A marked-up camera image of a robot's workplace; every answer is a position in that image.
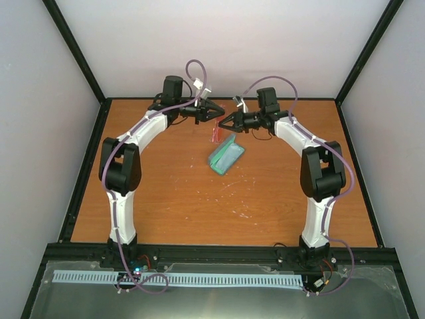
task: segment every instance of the black metal frame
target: black metal frame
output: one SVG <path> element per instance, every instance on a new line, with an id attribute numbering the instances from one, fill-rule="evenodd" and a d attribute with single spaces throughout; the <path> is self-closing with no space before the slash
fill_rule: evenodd
<path id="1" fill-rule="evenodd" d="M 369 219 L 375 234 L 375 239 L 378 248 L 353 248 L 355 255 L 355 263 L 358 265 L 388 265 L 392 266 L 398 284 L 400 286 L 408 313 L 411 318 L 418 318 L 416 309 L 414 307 L 410 292 L 407 287 L 406 280 L 404 278 L 400 263 L 395 249 L 389 249 L 384 247 L 383 238 L 379 231 L 377 219 L 373 211 L 369 194 L 363 179 L 353 143 L 351 141 L 347 125 L 345 123 L 344 115 L 341 109 L 342 103 L 348 95 L 350 89 L 353 87 L 357 77 L 360 75 L 364 65 L 372 55 L 373 50 L 377 46 L 379 40 L 384 34 L 386 28 L 389 26 L 392 18 L 395 16 L 398 8 L 401 6 L 403 0 L 390 0 L 388 5 L 378 21 L 372 35 L 369 37 L 364 49 L 358 57 L 353 69 L 349 73 L 344 85 L 338 93 L 336 99 L 334 98 L 300 98 L 300 100 L 333 100 L 338 111 L 339 119 L 343 127 L 345 138 L 347 140 L 351 158 L 354 163 L 357 178 L 359 180 L 360 188 L 363 194 Z M 58 8 L 55 0 L 43 0 L 46 5 L 48 12 L 52 16 L 58 30 L 63 36 L 66 44 L 72 52 L 78 66 L 81 68 L 82 73 L 86 77 L 86 80 L 93 90 L 96 98 L 100 103 L 100 109 L 96 123 L 94 125 L 90 141 L 84 156 L 82 167 L 78 175 L 76 186 L 72 194 L 72 199 L 66 212 L 66 217 L 60 232 L 60 236 L 57 243 L 48 244 L 44 257 L 36 275 L 33 287 L 30 291 L 29 298 L 25 305 L 21 318 L 29 318 L 31 309 L 33 307 L 41 279 L 48 261 L 99 261 L 101 265 L 113 266 L 116 269 L 121 269 L 122 264 L 117 262 L 115 256 L 111 255 L 108 250 L 107 244 L 95 244 L 95 243 L 71 243 L 71 236 L 74 230 L 75 222 L 78 217 L 80 205 L 90 171 L 96 152 L 100 143 L 100 138 L 108 117 L 108 112 L 113 100 L 119 99 L 152 99 L 152 98 L 105 98 L 100 89 L 84 55 L 82 54 L 75 38 Z M 228 97 L 216 98 L 216 99 L 230 99 Z M 291 98 L 282 98 L 280 100 L 291 100 Z M 187 245 L 137 245 L 137 250 L 140 254 L 147 254 L 151 257 L 151 261 L 154 260 L 153 256 L 156 256 L 156 261 L 153 262 L 153 266 L 159 271 L 163 269 L 165 265 L 171 263 L 233 263 L 233 264 L 255 264 L 255 265 L 267 265 L 272 268 L 281 270 L 291 270 L 295 273 L 302 275 L 316 274 L 317 269 L 305 270 L 299 267 L 299 265 L 293 265 L 290 263 L 279 263 L 278 257 L 288 256 L 294 253 L 295 247 L 213 247 L 213 246 L 187 246 Z M 332 248 L 331 254 L 338 260 L 340 265 L 350 264 L 349 253 L 345 249 Z"/>

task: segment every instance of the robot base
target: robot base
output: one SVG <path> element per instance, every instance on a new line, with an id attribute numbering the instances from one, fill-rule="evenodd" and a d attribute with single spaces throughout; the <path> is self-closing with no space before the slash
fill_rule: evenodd
<path id="1" fill-rule="evenodd" d="M 317 264 L 322 259 L 329 257 L 329 242 L 320 247 L 308 247 L 302 236 L 299 236 L 299 251 L 300 264 L 303 266 L 312 266 Z"/>
<path id="2" fill-rule="evenodd" d="M 129 244 L 122 244 L 122 250 L 126 261 L 134 261 L 137 258 L 137 234 Z M 108 239 L 108 250 L 113 253 L 117 258 L 121 258 L 118 249 L 118 243 L 114 242 L 111 238 Z"/>

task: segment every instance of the black cable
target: black cable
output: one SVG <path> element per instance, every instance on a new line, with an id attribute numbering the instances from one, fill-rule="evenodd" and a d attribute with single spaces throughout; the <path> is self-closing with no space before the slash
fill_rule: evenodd
<path id="1" fill-rule="evenodd" d="M 189 96 L 189 98 L 191 98 L 192 95 L 193 95 L 192 87 L 190 86 L 190 84 L 186 80 L 183 80 L 183 82 L 187 85 L 187 87 L 189 88 L 189 91 L 191 91 L 191 95 Z"/>
<path id="2" fill-rule="evenodd" d="M 273 137 L 273 135 L 271 135 L 270 132 L 268 131 L 268 135 L 270 136 L 269 138 L 257 138 L 254 134 L 253 128 L 251 129 L 251 134 L 252 134 L 252 136 L 254 136 L 256 138 L 256 140 L 260 140 L 260 141 L 268 141 L 268 140 L 271 140 L 272 137 Z"/>
<path id="3" fill-rule="evenodd" d="M 282 243 L 276 243 L 276 244 L 273 245 L 273 247 L 276 247 L 276 246 L 288 247 L 288 246 L 286 246 L 285 244 L 282 244 Z"/>
<path id="4" fill-rule="evenodd" d="M 188 117 L 185 117 L 185 118 L 183 118 L 180 122 L 177 122 L 177 123 L 172 123 L 171 125 L 177 125 L 177 124 L 180 124 L 180 123 L 183 123 L 185 120 L 187 120 L 188 119 Z"/>
<path id="5" fill-rule="evenodd" d="M 158 101 L 158 99 L 161 97 L 162 93 L 158 93 L 157 95 L 155 95 L 155 98 L 153 98 L 153 103 L 156 103 Z"/>

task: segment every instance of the wooden table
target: wooden table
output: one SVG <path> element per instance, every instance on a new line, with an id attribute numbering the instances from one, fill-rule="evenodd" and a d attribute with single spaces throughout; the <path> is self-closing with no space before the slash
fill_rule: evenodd
<path id="1" fill-rule="evenodd" d="M 232 101 L 215 101 L 234 110 Z M 281 101 L 288 109 L 292 101 Z M 102 134 L 122 134 L 144 114 L 150 100 L 114 100 Z M 257 110 L 256 101 L 249 101 Z M 298 120 L 325 140 L 337 140 L 351 163 L 349 150 L 332 101 L 301 101 Z M 207 164 L 218 146 L 211 142 L 214 121 L 194 124 L 193 118 L 171 126 L 143 151 L 143 179 L 134 200 L 139 243 L 200 245 L 298 245 L 305 224 L 307 199 L 299 184 L 300 157 L 284 141 L 256 140 L 238 134 L 244 155 L 225 176 Z M 255 131 L 267 138 L 267 131 Z M 90 174 L 74 242 L 106 242 L 110 208 L 98 179 L 100 148 Z M 375 247 L 367 210 L 356 181 L 355 190 L 335 204 L 330 233 L 354 247 Z"/>

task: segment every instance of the gray wall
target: gray wall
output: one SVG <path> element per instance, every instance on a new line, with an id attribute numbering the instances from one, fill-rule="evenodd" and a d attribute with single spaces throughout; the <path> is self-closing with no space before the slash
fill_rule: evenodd
<path id="1" fill-rule="evenodd" d="M 58 238 L 98 103 L 42 1 L 0 1 L 0 317 Z"/>
<path id="2" fill-rule="evenodd" d="M 425 318 L 425 1 L 405 1 L 343 104 L 385 245 Z"/>
<path id="3" fill-rule="evenodd" d="M 58 0 L 106 96 L 154 96 L 201 60 L 213 96 L 287 76 L 303 97 L 334 97 L 388 0 Z M 193 67 L 197 76 L 199 68 Z M 293 96 L 278 80 L 280 96 Z"/>

